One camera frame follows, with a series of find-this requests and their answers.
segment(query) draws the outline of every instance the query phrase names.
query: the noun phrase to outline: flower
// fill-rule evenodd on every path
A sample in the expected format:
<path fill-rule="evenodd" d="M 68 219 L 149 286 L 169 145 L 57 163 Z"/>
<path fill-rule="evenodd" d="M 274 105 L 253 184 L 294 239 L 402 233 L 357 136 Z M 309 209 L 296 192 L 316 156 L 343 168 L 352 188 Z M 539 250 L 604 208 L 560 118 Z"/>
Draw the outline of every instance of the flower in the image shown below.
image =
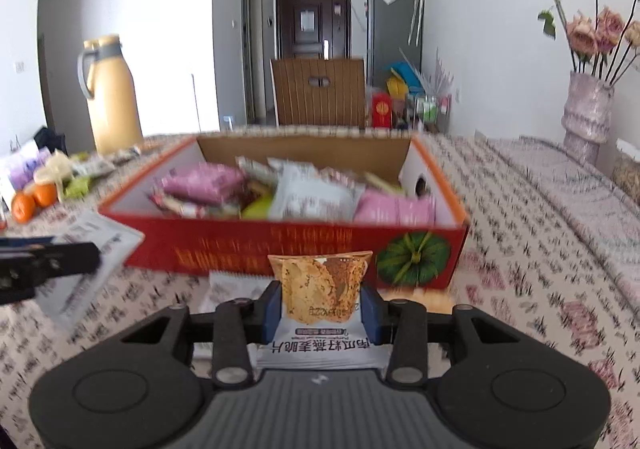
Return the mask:
<path fill-rule="evenodd" d="M 610 37 L 619 38 L 625 29 L 625 22 L 619 13 L 612 12 L 608 6 L 598 14 L 598 31 L 603 30 Z"/>
<path fill-rule="evenodd" d="M 625 39 L 634 48 L 640 47 L 640 21 L 633 21 L 626 29 Z"/>
<path fill-rule="evenodd" d="M 588 56 L 598 53 L 596 31 L 591 19 L 580 14 L 571 23 L 567 23 L 566 33 L 569 37 L 571 50 Z"/>
<path fill-rule="evenodd" d="M 607 33 L 604 28 L 598 28 L 596 30 L 596 43 L 598 45 L 598 51 L 601 54 L 610 54 L 619 41 L 619 37 Z"/>

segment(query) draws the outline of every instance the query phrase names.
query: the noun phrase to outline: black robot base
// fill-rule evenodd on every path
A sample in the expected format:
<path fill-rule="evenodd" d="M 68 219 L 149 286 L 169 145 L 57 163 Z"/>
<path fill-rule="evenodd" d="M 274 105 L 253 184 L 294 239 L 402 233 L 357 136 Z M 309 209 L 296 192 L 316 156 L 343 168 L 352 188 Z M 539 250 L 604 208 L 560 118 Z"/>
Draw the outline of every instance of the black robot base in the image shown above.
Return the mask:
<path fill-rule="evenodd" d="M 191 316 L 167 308 L 45 373 L 30 413 L 50 449 L 593 448 L 610 398 L 588 368 L 468 305 L 452 315 L 360 292 L 377 370 L 263 371 L 246 345 L 273 340 L 282 289 Z M 212 377 L 190 370 L 213 340 Z M 451 368 L 428 374 L 428 342 Z"/>

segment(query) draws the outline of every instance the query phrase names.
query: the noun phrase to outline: yellow thermos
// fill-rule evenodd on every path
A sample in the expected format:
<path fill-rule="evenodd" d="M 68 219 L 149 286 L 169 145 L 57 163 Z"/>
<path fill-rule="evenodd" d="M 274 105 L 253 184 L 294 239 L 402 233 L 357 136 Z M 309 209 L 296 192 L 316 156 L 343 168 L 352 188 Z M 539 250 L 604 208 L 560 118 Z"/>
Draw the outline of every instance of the yellow thermos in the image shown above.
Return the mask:
<path fill-rule="evenodd" d="M 87 78 L 84 64 L 90 60 Z M 118 35 L 84 42 L 78 81 L 87 99 L 96 151 L 109 154 L 142 142 L 133 77 Z"/>

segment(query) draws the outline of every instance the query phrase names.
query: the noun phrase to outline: pink vase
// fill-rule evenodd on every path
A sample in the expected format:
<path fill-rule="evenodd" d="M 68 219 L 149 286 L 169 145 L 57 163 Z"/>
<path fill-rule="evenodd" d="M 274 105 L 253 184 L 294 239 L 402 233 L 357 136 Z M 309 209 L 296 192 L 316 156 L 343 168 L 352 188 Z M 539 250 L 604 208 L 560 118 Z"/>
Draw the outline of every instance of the pink vase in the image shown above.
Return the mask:
<path fill-rule="evenodd" d="M 607 142 L 613 89 L 589 74 L 571 72 L 564 105 L 564 147 L 580 161 L 595 165 L 600 144 Z"/>

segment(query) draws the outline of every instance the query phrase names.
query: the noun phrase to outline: wooden chair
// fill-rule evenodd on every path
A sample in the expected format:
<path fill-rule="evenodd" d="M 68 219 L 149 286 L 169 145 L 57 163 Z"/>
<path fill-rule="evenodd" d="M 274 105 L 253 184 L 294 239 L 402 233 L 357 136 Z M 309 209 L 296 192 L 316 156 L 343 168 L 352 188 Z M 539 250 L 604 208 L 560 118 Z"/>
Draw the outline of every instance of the wooden chair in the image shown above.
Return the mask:
<path fill-rule="evenodd" d="M 278 125 L 364 127 L 363 59 L 273 59 Z"/>

